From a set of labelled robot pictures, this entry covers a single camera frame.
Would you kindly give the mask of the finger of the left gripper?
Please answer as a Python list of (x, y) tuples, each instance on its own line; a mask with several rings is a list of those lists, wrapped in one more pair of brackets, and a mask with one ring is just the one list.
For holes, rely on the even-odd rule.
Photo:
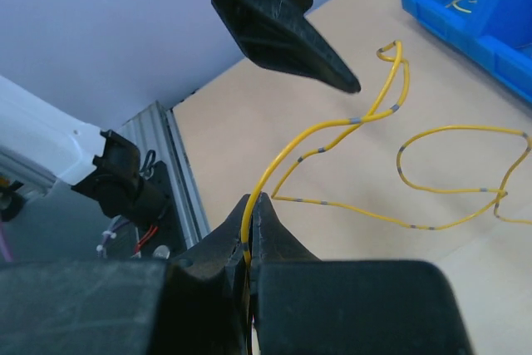
[(313, 0), (211, 0), (242, 53), (257, 66), (352, 94), (361, 84), (308, 22)]

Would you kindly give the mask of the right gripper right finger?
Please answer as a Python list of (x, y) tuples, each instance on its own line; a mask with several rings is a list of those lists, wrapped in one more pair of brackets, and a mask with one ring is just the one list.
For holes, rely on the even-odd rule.
[(309, 353), (315, 319), (311, 273), (320, 260), (280, 221), (261, 193), (251, 217), (250, 311), (261, 354)]

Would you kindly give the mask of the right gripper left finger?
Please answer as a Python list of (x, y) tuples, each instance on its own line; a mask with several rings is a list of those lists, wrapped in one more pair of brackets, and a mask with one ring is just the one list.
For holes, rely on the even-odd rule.
[(172, 259), (164, 292), (165, 354), (250, 354), (244, 195), (225, 221)]

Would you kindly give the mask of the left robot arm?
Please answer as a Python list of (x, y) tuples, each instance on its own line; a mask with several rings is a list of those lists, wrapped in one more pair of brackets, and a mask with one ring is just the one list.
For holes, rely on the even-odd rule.
[[(340, 91), (361, 89), (357, 77), (304, 14), (313, 0), (211, 0), (242, 53), (271, 71), (305, 76)], [(62, 181), (95, 200), (108, 217), (140, 227), (158, 222), (164, 196), (140, 173), (138, 148), (57, 109), (17, 84), (1, 81), (1, 154), (7, 174)]]

